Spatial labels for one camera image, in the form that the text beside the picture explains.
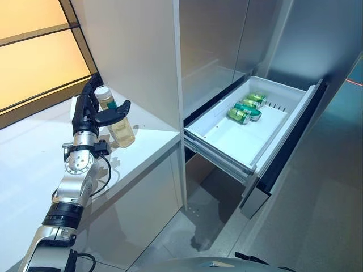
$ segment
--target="green can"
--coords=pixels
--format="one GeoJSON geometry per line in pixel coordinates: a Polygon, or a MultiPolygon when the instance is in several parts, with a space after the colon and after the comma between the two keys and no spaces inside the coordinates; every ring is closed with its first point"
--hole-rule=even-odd
{"type": "Polygon", "coordinates": [[[247,124],[251,118],[251,116],[248,113],[244,112],[243,110],[236,109],[236,108],[231,108],[228,111],[227,115],[242,125],[247,124]]]}
{"type": "Polygon", "coordinates": [[[260,103],[261,106],[266,104],[267,101],[265,95],[259,95],[257,93],[252,93],[252,94],[250,93],[249,95],[247,95],[247,98],[260,103]]]}
{"type": "Polygon", "coordinates": [[[242,104],[247,105],[247,106],[249,106],[249,107],[251,107],[251,108],[254,108],[254,109],[259,109],[259,108],[261,108],[261,104],[260,104],[260,103],[258,103],[257,101],[253,101],[253,100],[251,100],[251,99],[247,99],[247,98],[245,98],[245,99],[241,100],[240,102],[241,102],[242,104]]]}
{"type": "Polygon", "coordinates": [[[250,107],[250,106],[243,105],[243,104],[241,104],[241,103],[236,103],[236,104],[234,105],[234,108],[239,109],[239,110],[244,111],[244,112],[246,112],[247,114],[249,114],[249,115],[251,116],[251,121],[253,121],[253,122],[258,121],[258,119],[259,119],[259,118],[261,117],[261,115],[262,115],[262,112],[261,112],[261,111],[259,111],[258,109],[254,109],[254,108],[252,108],[252,107],[250,107]]]}

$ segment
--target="white shelf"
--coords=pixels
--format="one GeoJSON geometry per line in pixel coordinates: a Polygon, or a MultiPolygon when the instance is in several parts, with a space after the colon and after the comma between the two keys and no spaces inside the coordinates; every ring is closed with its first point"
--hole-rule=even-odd
{"type": "MultiPolygon", "coordinates": [[[[7,249],[8,257],[0,263],[0,271],[25,255],[50,207],[52,192],[64,175],[61,146],[73,141],[69,110],[67,100],[0,131],[0,231],[6,233],[4,244],[12,245],[7,249]]],[[[180,141],[179,132],[136,104],[132,104],[129,121],[136,130],[136,140],[110,154],[113,174],[109,191],[103,197],[94,197],[98,200],[92,204],[92,211],[180,141]]],[[[107,133],[103,129],[100,135],[107,133]]]]}

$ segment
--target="open drawer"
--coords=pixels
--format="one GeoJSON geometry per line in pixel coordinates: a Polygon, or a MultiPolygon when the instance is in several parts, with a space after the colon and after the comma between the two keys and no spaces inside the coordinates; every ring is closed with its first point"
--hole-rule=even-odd
{"type": "Polygon", "coordinates": [[[185,144],[242,183],[251,175],[260,179],[309,104],[319,103],[321,82],[303,91],[252,76],[184,128],[185,144]],[[251,92],[267,96],[260,120],[241,125],[229,119],[227,111],[251,92]]]}

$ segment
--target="white lid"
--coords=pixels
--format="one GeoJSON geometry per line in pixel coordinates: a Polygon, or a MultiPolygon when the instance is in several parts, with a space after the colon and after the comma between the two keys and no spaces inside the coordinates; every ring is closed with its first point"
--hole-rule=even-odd
{"type": "Polygon", "coordinates": [[[100,86],[95,90],[95,95],[98,100],[104,100],[112,97],[112,92],[106,86],[100,86]]]}

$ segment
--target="black cable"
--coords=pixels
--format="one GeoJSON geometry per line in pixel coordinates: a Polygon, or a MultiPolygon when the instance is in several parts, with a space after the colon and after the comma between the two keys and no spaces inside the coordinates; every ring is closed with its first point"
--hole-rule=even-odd
{"type": "Polygon", "coordinates": [[[96,259],[91,254],[88,254],[88,253],[78,253],[77,256],[78,257],[88,257],[88,258],[90,258],[92,260],[92,263],[93,264],[92,264],[92,267],[91,267],[91,269],[90,269],[89,272],[92,272],[95,269],[95,267],[96,267],[96,259]]]}
{"type": "Polygon", "coordinates": [[[97,190],[97,191],[95,191],[93,194],[91,194],[90,195],[90,197],[92,197],[92,196],[94,196],[95,194],[98,194],[99,192],[101,192],[106,186],[107,186],[107,184],[109,183],[109,181],[110,181],[110,179],[111,179],[111,165],[110,165],[110,163],[109,163],[109,161],[108,161],[108,159],[106,159],[106,157],[105,156],[103,156],[103,155],[100,155],[100,157],[102,158],[102,159],[104,159],[105,160],[105,162],[107,163],[107,166],[108,166],[108,179],[107,179],[107,181],[106,181],[106,183],[99,189],[99,190],[97,190]]]}

